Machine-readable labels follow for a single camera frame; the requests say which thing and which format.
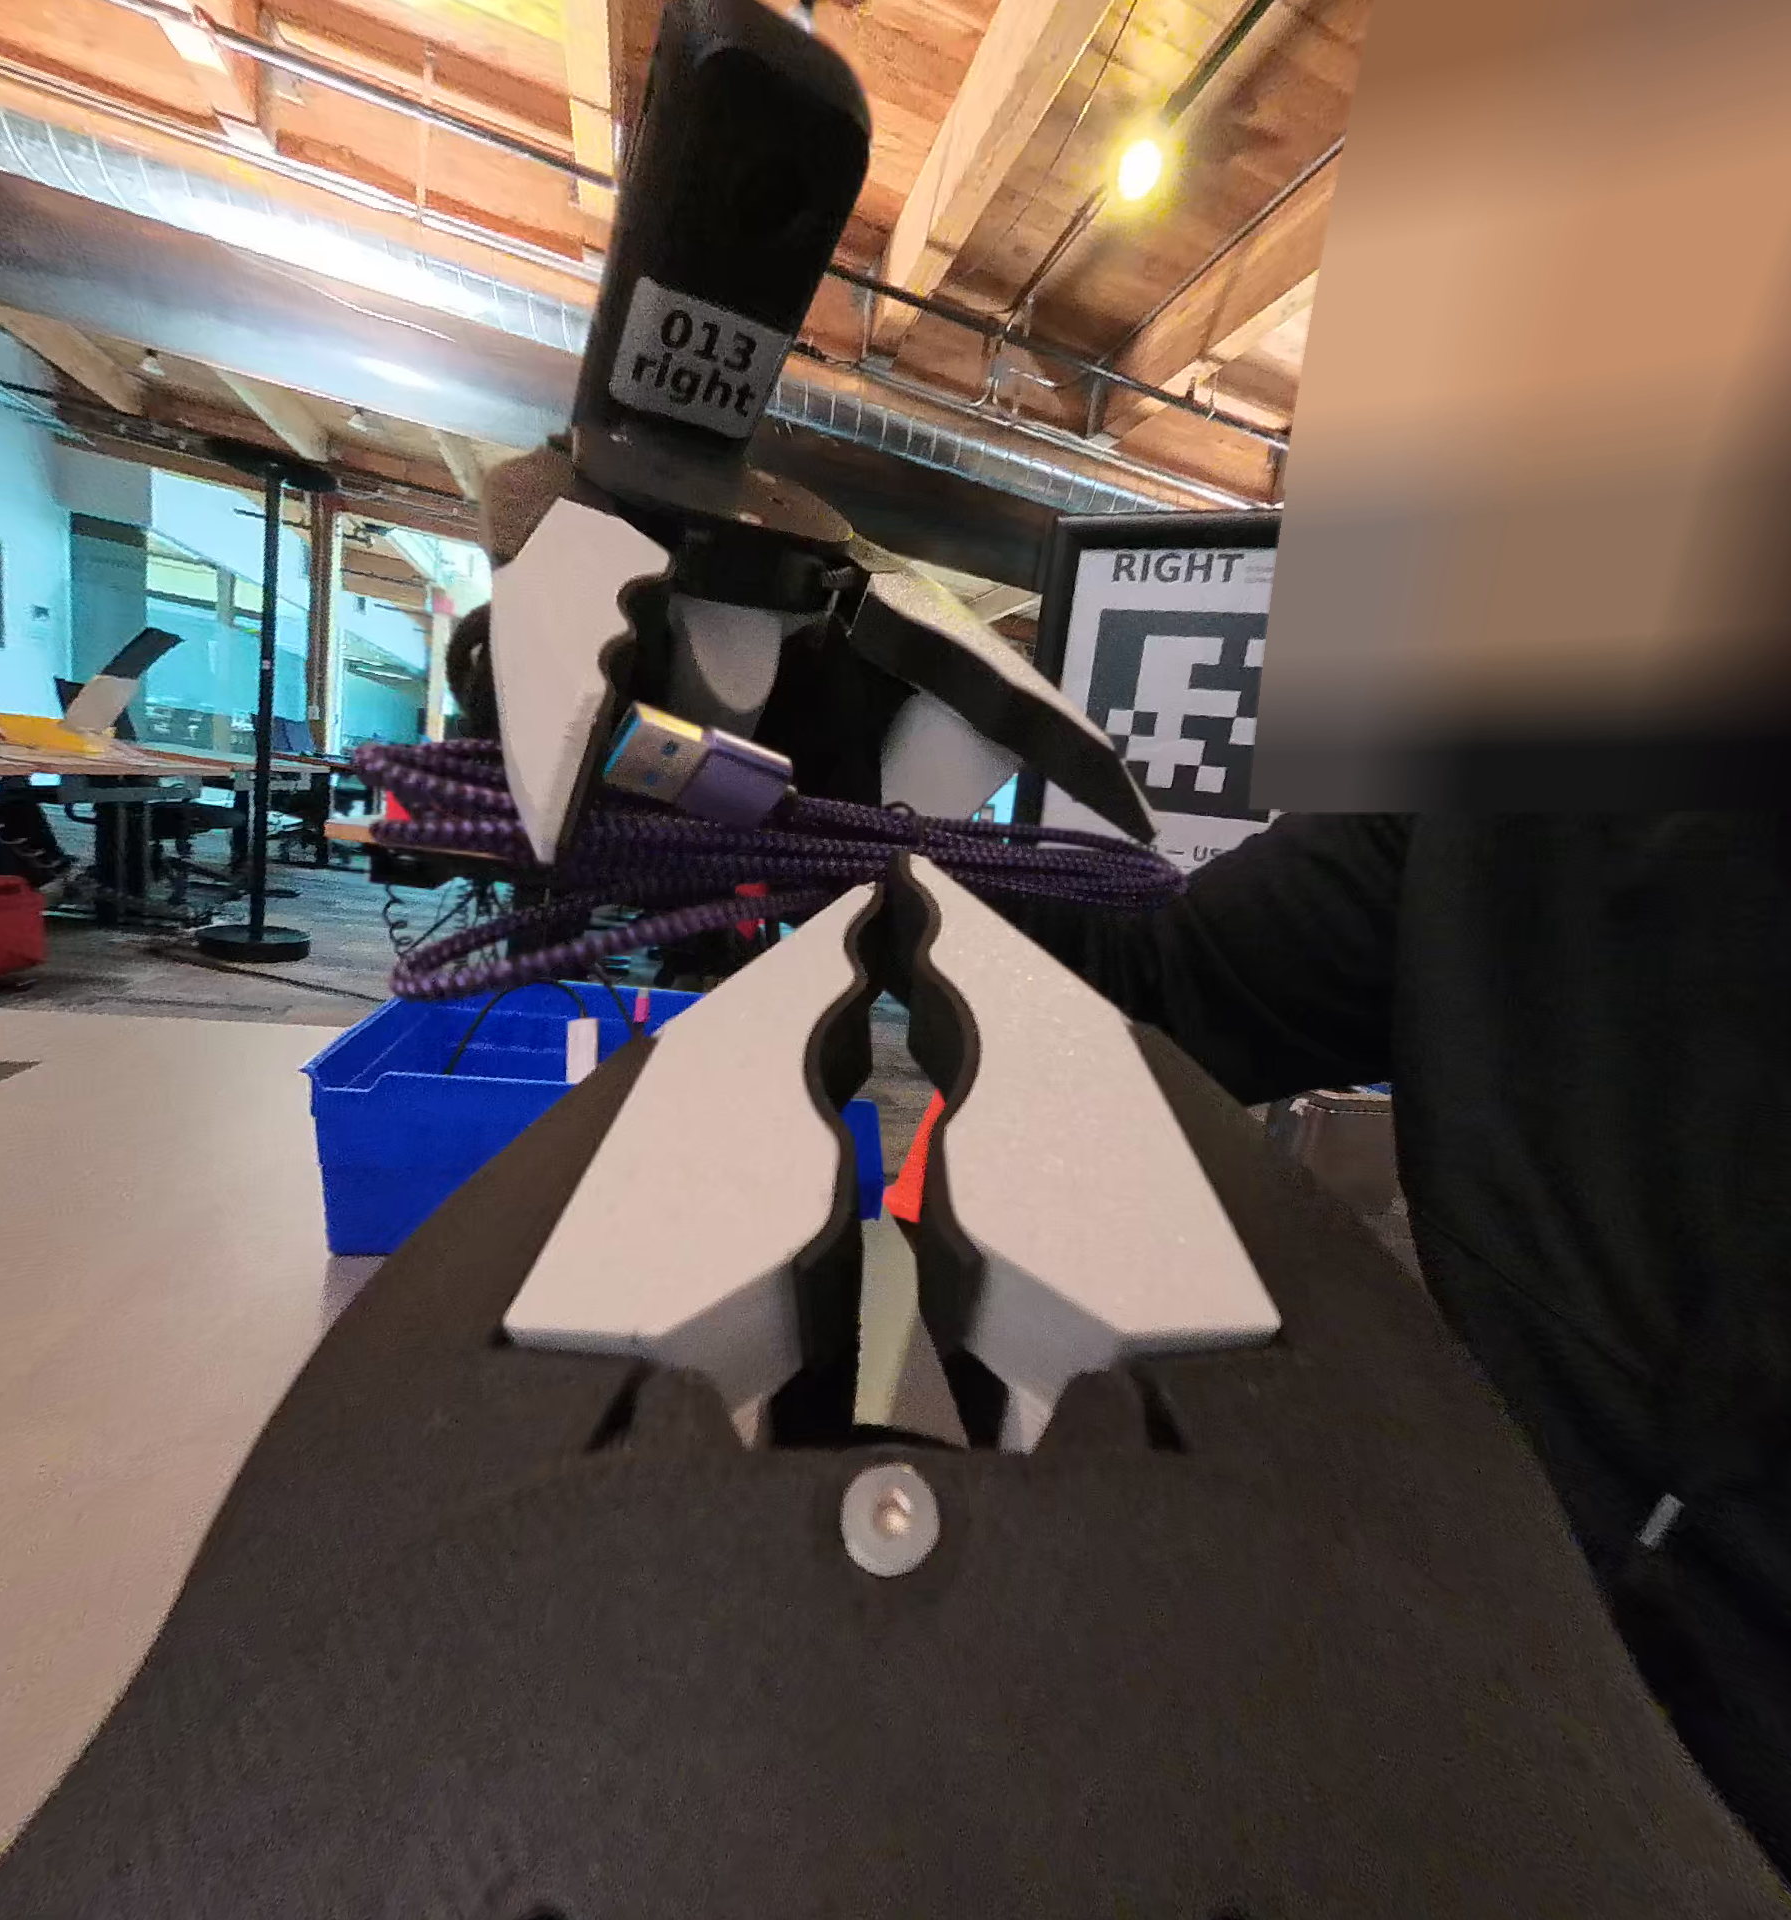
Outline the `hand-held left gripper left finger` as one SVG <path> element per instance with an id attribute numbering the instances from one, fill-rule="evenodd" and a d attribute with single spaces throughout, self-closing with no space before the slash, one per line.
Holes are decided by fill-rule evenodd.
<path id="1" fill-rule="evenodd" d="M 863 956 L 845 889 L 653 1037 L 505 1309 L 519 1347 L 709 1379 L 733 1420 L 845 1426 L 859 1383 Z"/>

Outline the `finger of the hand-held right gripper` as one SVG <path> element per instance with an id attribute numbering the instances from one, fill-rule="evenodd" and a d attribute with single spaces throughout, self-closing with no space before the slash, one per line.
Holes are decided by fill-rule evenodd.
<path id="1" fill-rule="evenodd" d="M 1115 742 L 937 582 L 867 573 L 851 652 L 907 687 L 875 749 L 881 804 L 965 819 L 1011 776 L 1037 773 L 1151 846 Z"/>
<path id="2" fill-rule="evenodd" d="M 617 513 L 555 500 L 493 572 L 489 663 L 509 795 L 543 866 L 593 789 L 723 826 L 779 804 L 749 731 L 779 667 L 779 614 L 671 594 L 673 558 Z"/>

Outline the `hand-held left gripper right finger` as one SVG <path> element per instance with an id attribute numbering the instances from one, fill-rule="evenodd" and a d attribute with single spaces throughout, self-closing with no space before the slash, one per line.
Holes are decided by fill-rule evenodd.
<path id="1" fill-rule="evenodd" d="M 951 1358 L 1031 1452 L 1067 1386 L 1253 1347 L 1283 1318 L 1133 1024 L 923 856 L 891 866 L 907 1037 L 943 1094 L 917 1279 Z"/>

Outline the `person's right forearm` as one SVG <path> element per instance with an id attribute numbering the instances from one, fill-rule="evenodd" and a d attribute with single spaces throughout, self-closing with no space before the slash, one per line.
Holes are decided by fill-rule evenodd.
<path id="1" fill-rule="evenodd" d="M 1405 813 L 1283 816 L 1153 908 L 997 912 L 1243 1105 L 1397 1083 Z"/>

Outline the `red plastic piece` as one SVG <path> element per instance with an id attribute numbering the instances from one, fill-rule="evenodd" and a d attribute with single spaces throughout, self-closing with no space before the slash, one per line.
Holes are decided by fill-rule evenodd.
<path id="1" fill-rule="evenodd" d="M 915 1123 L 911 1140 L 907 1141 L 903 1163 L 883 1190 L 885 1215 L 893 1218 L 905 1228 L 917 1228 L 921 1221 L 929 1146 L 945 1108 L 947 1102 L 943 1094 L 933 1092 Z"/>

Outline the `framed printed marker sign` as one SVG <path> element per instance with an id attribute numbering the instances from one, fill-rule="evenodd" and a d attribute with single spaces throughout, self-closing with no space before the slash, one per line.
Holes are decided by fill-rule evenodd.
<path id="1" fill-rule="evenodd" d="M 1273 818 L 1249 795 L 1281 513 L 1061 515 L 1033 663 L 1115 748 L 1191 874 Z"/>

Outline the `blue plastic bin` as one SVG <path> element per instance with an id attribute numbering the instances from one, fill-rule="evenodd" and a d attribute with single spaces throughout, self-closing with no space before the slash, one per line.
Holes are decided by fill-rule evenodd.
<path id="1" fill-rule="evenodd" d="M 565 1026 L 607 1064 L 697 996 L 553 980 L 451 1001 L 395 997 L 307 1066 L 331 1254 L 385 1255 L 575 1085 Z"/>

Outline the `black pole stand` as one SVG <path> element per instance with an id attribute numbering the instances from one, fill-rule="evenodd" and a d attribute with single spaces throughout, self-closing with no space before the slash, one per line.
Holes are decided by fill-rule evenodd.
<path id="1" fill-rule="evenodd" d="M 289 491 L 317 497 L 331 491 L 331 474 L 315 460 L 231 436 L 207 436 L 205 448 L 237 474 L 255 479 L 263 500 L 261 611 L 257 630 L 257 704 L 253 715 L 253 772 L 245 812 L 245 912 L 237 921 L 215 921 L 195 934 L 197 953 L 225 966 L 285 966 L 311 952 L 305 931 L 269 921 L 269 801 L 275 760 L 275 684 L 279 663 L 279 588 L 283 500 Z"/>

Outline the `long wooden desk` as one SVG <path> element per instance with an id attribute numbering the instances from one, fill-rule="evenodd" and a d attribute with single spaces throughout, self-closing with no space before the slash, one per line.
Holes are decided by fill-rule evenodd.
<path id="1" fill-rule="evenodd" d="M 23 751 L 0 742 L 0 784 L 23 784 L 37 804 L 93 809 L 91 879 L 107 914 L 147 910 L 151 847 L 159 841 L 157 813 L 189 816 L 211 789 L 235 801 L 209 808 L 205 831 L 223 831 L 237 862 L 225 872 L 175 859 L 177 892 L 211 886 L 227 900 L 249 898 L 261 879 L 267 893 L 291 900 L 293 889 L 271 874 L 271 821 L 283 816 L 287 831 L 305 837 L 309 862 L 329 864 L 325 827 L 337 763 L 283 756 L 267 773 L 245 756 L 181 753 L 141 742 L 107 742 L 99 753 Z"/>

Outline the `person's black sweater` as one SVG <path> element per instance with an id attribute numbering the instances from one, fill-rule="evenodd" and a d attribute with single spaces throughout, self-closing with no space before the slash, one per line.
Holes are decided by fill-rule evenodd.
<path id="1" fill-rule="evenodd" d="M 1791 813 L 1327 826 L 1423 1277 L 1791 1884 Z"/>

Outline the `round silver duct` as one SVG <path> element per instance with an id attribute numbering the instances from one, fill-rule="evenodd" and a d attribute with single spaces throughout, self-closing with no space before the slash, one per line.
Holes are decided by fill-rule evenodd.
<path id="1" fill-rule="evenodd" d="M 315 167 L 233 155 L 133 123 L 71 126 L 0 101 L 0 176 L 259 261 L 571 352 L 593 314 L 587 259 Z"/>
<path id="2" fill-rule="evenodd" d="M 771 422 L 1071 515 L 1247 513 L 1281 504 L 1183 477 L 1063 430 L 937 397 L 879 369 L 791 366 Z"/>

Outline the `rectangular silver duct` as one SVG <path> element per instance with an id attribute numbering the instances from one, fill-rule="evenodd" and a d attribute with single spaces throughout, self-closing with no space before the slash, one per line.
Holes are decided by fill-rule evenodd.
<path id="1" fill-rule="evenodd" d="M 0 172 L 0 308 L 371 416 L 525 448 L 571 417 L 579 360 Z"/>

